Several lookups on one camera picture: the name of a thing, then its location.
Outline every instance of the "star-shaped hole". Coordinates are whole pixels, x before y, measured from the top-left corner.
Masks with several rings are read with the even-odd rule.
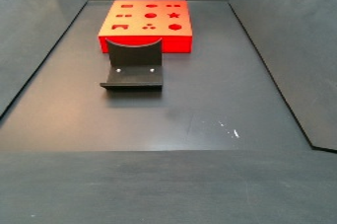
[[[177,13],[170,13],[168,15],[169,15],[170,18],[178,18],[178,16],[180,16],[180,14],[177,14]]]

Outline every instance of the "circular hole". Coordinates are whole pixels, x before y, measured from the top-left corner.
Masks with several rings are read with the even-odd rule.
[[[172,24],[172,25],[168,26],[168,28],[173,31],[178,31],[178,30],[181,30],[181,25],[180,24]]]
[[[156,16],[157,16],[157,14],[154,14],[154,13],[149,13],[149,14],[145,15],[146,18],[153,18]]]

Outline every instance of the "black bracket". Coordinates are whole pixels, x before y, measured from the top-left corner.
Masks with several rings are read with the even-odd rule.
[[[105,89],[161,88],[162,74],[162,40],[141,46],[117,44],[106,39],[110,72]]]

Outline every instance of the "shape sorter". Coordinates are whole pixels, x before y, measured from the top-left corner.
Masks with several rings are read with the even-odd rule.
[[[162,53],[190,53],[192,26],[185,0],[116,0],[104,21],[98,40],[124,45],[149,44],[162,39]]]

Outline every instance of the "red box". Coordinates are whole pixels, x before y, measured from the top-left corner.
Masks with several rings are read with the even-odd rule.
[[[162,53],[190,53],[192,26],[185,0],[116,0],[104,21],[98,40],[142,45],[162,39]]]

